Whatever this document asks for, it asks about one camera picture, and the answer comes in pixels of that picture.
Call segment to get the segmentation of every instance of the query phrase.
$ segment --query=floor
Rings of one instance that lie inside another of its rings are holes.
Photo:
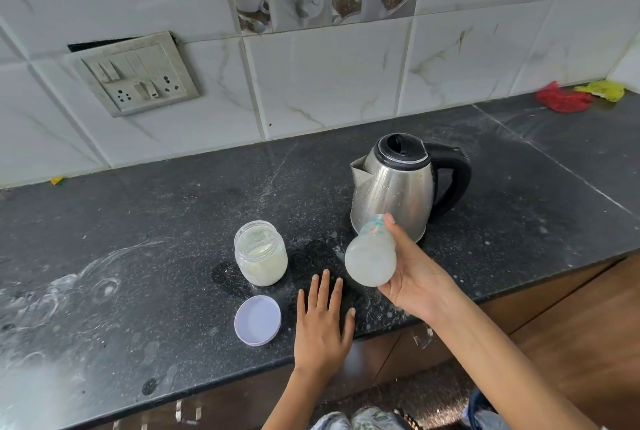
[[[314,410],[312,422],[331,411],[347,415],[364,406],[392,411],[402,408],[425,429],[457,429],[474,384],[457,361],[451,360],[412,376],[396,379],[356,393],[342,400],[322,404]]]

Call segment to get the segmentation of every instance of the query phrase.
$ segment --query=electric kettle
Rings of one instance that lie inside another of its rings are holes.
[[[450,168],[451,185],[437,197],[438,170]],[[408,133],[391,133],[368,155],[351,163],[355,190],[351,225],[359,233],[376,214],[391,213],[407,235],[418,241],[432,221],[449,211],[471,181],[471,164],[457,147],[425,143]]]

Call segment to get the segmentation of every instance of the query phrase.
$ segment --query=yellow wrapper piece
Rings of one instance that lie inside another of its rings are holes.
[[[604,81],[594,81],[587,86],[577,86],[574,89],[581,93],[589,93],[602,97],[610,102],[619,102],[625,95],[624,86],[609,81],[608,79],[604,79]]]

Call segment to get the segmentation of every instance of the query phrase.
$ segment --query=black kettle handle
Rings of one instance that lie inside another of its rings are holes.
[[[451,168],[451,185],[440,200],[431,208],[429,221],[433,221],[449,211],[467,191],[471,182],[471,163],[468,157],[457,147],[448,147],[438,143],[424,143],[433,164],[433,199],[438,195],[438,169]]]

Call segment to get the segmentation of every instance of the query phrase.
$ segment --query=jar mouth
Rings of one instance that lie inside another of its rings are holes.
[[[236,253],[248,262],[265,260],[276,251],[279,243],[280,235],[274,225],[267,221],[244,224],[234,238]]]

